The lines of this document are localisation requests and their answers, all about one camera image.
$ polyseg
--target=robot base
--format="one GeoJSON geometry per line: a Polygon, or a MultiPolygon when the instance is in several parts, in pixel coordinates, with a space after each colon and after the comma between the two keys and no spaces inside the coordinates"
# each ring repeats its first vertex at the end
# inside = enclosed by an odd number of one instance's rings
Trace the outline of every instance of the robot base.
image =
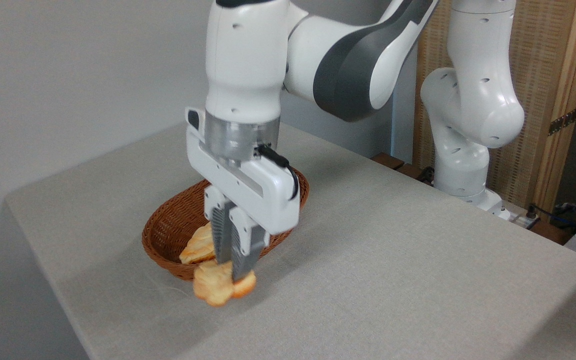
{"type": "Polygon", "coordinates": [[[461,199],[466,203],[473,204],[479,209],[496,215],[505,221],[510,220],[510,211],[506,210],[504,207],[504,202],[501,200],[501,197],[490,189],[485,189],[484,191],[473,196],[455,196],[455,198],[461,199]]]}

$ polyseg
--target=black cable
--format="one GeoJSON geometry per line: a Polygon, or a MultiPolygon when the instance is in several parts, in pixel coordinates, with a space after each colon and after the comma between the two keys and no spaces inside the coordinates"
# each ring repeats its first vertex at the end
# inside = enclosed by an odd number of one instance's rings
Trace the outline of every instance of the black cable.
{"type": "Polygon", "coordinates": [[[420,182],[432,183],[435,178],[435,168],[432,166],[427,166],[421,171],[421,175],[418,176],[417,180],[420,182]]]}
{"type": "Polygon", "coordinates": [[[294,198],[297,198],[297,193],[299,192],[299,177],[297,177],[297,174],[295,173],[295,170],[293,170],[293,167],[288,165],[288,171],[290,171],[290,174],[292,175],[292,180],[294,182],[294,188],[292,190],[292,197],[290,198],[290,200],[293,200],[294,198]]]}
{"type": "Polygon", "coordinates": [[[536,217],[537,217],[537,213],[535,212],[535,207],[533,205],[530,205],[528,207],[528,211],[526,212],[526,218],[534,219],[536,217]]]}
{"type": "Polygon", "coordinates": [[[293,170],[293,167],[290,166],[290,161],[288,161],[288,159],[286,159],[285,157],[279,155],[277,151],[273,150],[269,145],[266,144],[259,145],[255,150],[262,157],[265,157],[271,162],[277,164],[278,167],[288,169],[288,171],[290,171],[290,175],[292,175],[292,180],[294,182],[294,186],[292,188],[292,197],[290,198],[290,200],[297,198],[297,194],[299,193],[299,177],[297,177],[297,174],[295,173],[295,170],[293,170]]]}
{"type": "Polygon", "coordinates": [[[530,230],[530,229],[534,228],[535,225],[537,225],[537,223],[539,223],[540,221],[542,221],[542,219],[540,219],[540,218],[535,219],[535,221],[533,221],[530,225],[528,225],[528,227],[526,227],[526,230],[530,230]]]}
{"type": "Polygon", "coordinates": [[[572,210],[576,210],[576,203],[565,202],[561,205],[556,205],[553,214],[562,215],[571,212],[572,210]]]}
{"type": "Polygon", "coordinates": [[[556,228],[561,229],[561,230],[566,230],[566,229],[576,229],[576,225],[570,225],[570,224],[566,224],[566,225],[557,225],[556,228]]]}
{"type": "Polygon", "coordinates": [[[576,222],[570,221],[569,219],[560,218],[559,216],[557,216],[557,215],[555,215],[555,214],[553,214],[553,213],[551,213],[551,212],[548,212],[548,211],[542,209],[541,207],[535,205],[534,203],[531,203],[530,206],[531,206],[531,207],[534,207],[535,209],[539,210],[540,212],[548,215],[549,217],[551,217],[551,218],[553,218],[553,219],[555,219],[555,220],[561,221],[562,223],[570,224],[570,225],[572,225],[572,226],[576,226],[576,222]]]}

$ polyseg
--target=metal hinge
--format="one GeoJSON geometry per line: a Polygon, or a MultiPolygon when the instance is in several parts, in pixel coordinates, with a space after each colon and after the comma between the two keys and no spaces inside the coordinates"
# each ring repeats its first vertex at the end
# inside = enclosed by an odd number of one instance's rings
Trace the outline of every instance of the metal hinge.
{"type": "Polygon", "coordinates": [[[560,132],[560,130],[568,127],[569,125],[573,124],[576,121],[576,109],[570,111],[569,113],[565,114],[564,116],[554,120],[550,123],[550,129],[548,130],[548,136],[550,137],[553,134],[560,132]]]}

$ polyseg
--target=wooden panel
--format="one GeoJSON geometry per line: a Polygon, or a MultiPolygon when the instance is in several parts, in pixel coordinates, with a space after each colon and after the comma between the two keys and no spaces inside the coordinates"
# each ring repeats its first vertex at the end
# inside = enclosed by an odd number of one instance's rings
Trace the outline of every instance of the wooden panel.
{"type": "Polygon", "coordinates": [[[404,166],[398,168],[397,171],[415,180],[419,180],[419,178],[421,178],[421,174],[423,173],[420,168],[411,164],[405,164],[404,166]]]}
{"type": "Polygon", "coordinates": [[[382,166],[391,168],[392,170],[397,170],[400,167],[404,166],[406,162],[403,160],[398,159],[397,157],[392,157],[388,155],[388,153],[380,152],[377,155],[370,158],[373,162],[378,164],[382,164],[382,166]]]}
{"type": "MultiPolygon", "coordinates": [[[[576,10],[555,98],[554,117],[563,116],[574,109],[576,109],[576,10]]],[[[544,209],[552,210],[555,205],[573,131],[574,126],[569,126],[546,139],[544,147],[546,151],[541,159],[533,198],[533,201],[544,209]]]]}
{"type": "Polygon", "coordinates": [[[535,223],[534,226],[530,228],[530,231],[541,235],[542,237],[549,239],[557,244],[560,244],[561,246],[566,245],[566,243],[572,237],[572,234],[569,232],[566,232],[558,227],[554,227],[546,221],[537,221],[537,223],[535,223]]]}
{"type": "MultiPolygon", "coordinates": [[[[446,51],[449,20],[450,2],[444,1],[435,11],[420,41],[418,89],[430,72],[451,66],[446,51]]],[[[515,91],[526,112],[526,121],[515,141],[490,151],[487,186],[519,207],[533,202],[537,184],[546,178],[546,174],[554,170],[553,174],[556,175],[556,166],[540,171],[542,160],[553,155],[550,143],[554,138],[548,137],[550,123],[566,114],[569,100],[576,98],[575,49],[575,1],[517,1],[510,40],[510,71],[515,91]],[[565,66],[568,70],[562,76],[565,66]],[[562,89],[561,84],[569,84],[567,90],[562,89]],[[558,106],[564,100],[565,106],[558,106]]],[[[570,139],[567,134],[557,139],[564,140],[566,137],[570,139]]],[[[434,164],[430,123],[419,91],[415,105],[413,163],[418,167],[434,164]]],[[[543,193],[550,191],[552,189],[544,189],[543,193]]]]}

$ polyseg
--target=table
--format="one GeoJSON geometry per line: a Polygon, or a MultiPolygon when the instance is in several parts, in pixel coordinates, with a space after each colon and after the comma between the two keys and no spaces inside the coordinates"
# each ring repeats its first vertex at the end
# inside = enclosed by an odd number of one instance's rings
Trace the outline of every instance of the table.
{"type": "Polygon", "coordinates": [[[6,198],[93,360],[576,359],[576,253],[281,125],[299,225],[213,309],[141,231],[201,177],[178,125],[6,198]]]}

